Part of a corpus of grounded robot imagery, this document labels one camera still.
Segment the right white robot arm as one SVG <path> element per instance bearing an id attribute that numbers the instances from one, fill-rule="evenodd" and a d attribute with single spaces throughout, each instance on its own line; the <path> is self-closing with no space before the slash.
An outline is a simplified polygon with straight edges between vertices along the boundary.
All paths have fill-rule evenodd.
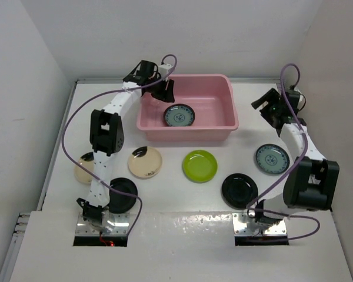
<path id="1" fill-rule="evenodd" d="M 285 152 L 277 145 L 265 144 L 255 153 L 255 161 L 265 173 L 286 177 L 284 183 L 277 181 L 282 186 L 281 194 L 257 201 L 257 224 L 272 226 L 298 212 L 331 208 L 339 164 L 319 152 L 308 134 L 307 124 L 297 117 L 301 100 L 297 91 L 282 96 L 272 88 L 251 104 L 288 149 Z"/>

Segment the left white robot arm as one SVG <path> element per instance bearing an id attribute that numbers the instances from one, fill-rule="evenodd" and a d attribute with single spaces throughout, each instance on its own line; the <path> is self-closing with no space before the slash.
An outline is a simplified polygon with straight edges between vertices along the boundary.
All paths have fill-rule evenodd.
<path id="1" fill-rule="evenodd" d="M 89 141 L 94 157 L 94 171 L 89 194 L 78 199 L 84 220 L 104 229 L 110 214 L 121 214 L 136 203 L 138 190 L 127 178 L 112 179 L 115 155 L 123 148 L 122 119 L 145 93 L 161 102 L 174 102 L 174 81 L 169 75 L 175 67 L 166 62 L 140 63 L 123 79 L 122 88 L 101 110 L 91 113 Z"/>

